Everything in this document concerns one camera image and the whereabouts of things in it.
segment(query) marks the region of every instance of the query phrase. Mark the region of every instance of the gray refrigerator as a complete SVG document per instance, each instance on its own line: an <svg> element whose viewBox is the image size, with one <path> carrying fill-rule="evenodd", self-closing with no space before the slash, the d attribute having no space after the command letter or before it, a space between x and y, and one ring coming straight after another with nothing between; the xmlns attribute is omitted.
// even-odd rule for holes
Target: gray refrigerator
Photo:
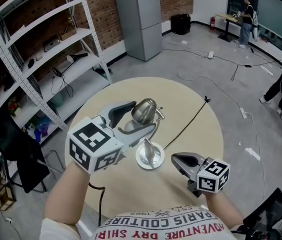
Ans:
<svg viewBox="0 0 282 240"><path fill-rule="evenodd" d="M160 0L116 0L126 53L148 61L162 51Z"/></svg>

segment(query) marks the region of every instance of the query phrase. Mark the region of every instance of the white wall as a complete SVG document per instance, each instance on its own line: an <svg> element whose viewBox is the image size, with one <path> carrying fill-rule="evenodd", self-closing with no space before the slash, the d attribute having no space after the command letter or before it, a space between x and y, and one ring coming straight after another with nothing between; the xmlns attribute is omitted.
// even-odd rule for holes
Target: white wall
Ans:
<svg viewBox="0 0 282 240"><path fill-rule="evenodd" d="M225 14L227 12L228 0L193 0L193 20L205 24L210 24L210 18L216 14ZM222 30L226 29L226 21L216 17L215 26ZM230 23L229 32L239 36L240 27ZM271 43L262 40L252 41L254 45L272 55L277 60L282 60L282 51Z"/></svg>

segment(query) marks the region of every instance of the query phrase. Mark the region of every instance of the jeans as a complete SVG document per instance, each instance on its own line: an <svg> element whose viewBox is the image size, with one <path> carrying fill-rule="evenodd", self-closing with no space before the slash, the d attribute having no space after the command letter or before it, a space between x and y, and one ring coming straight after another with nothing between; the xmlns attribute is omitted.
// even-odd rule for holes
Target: jeans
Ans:
<svg viewBox="0 0 282 240"><path fill-rule="evenodd" d="M245 45L245 46L248 45L251 29L252 29L251 24L242 23L240 30L240 37L238 40L241 45Z"/></svg>
<svg viewBox="0 0 282 240"><path fill-rule="evenodd" d="M280 92L280 83L282 80L282 75L279 77L279 79L270 87L270 89L266 92L264 95L264 99L268 102L269 100L272 100L279 92ZM279 109L282 110L282 98L279 102Z"/></svg>

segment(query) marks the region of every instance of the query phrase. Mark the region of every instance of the round table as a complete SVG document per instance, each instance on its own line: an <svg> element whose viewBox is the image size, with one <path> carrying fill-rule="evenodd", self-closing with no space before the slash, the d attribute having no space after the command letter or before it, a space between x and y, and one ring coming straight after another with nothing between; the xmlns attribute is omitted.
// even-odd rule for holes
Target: round table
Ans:
<svg viewBox="0 0 282 240"><path fill-rule="evenodd" d="M70 129L84 117L98 115L110 103L139 103L145 98L152 98L158 107L163 107L165 119L161 121L151 140L163 148L186 127L204 104L198 94L178 82L158 77L131 78L112 84L91 97L74 117ZM124 128L131 119L131 113L125 114L118 127ZM165 159L159 168L146 171L138 166L138 146L125 152L126 158L117 165L110 165L106 170L101 169L91 175L91 184L106 187L102 201L102 215L106 217L202 203L202 200L198 200L187 190L188 179L174 167L171 155L194 152L204 157L222 159L224 149L220 124L209 104L204 106L188 128L164 151ZM71 161L69 145L66 144L66 165ZM100 194L100 190L88 188L85 197L85 202L97 212Z"/></svg>

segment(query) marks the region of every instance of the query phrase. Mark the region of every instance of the fire extinguisher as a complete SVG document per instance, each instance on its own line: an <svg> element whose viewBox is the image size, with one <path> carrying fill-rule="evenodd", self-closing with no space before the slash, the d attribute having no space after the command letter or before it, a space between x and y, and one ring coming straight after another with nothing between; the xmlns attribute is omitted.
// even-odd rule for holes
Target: fire extinguisher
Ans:
<svg viewBox="0 0 282 240"><path fill-rule="evenodd" d="M215 30L215 23L216 23L216 18L215 17L211 17L210 18L210 30Z"/></svg>

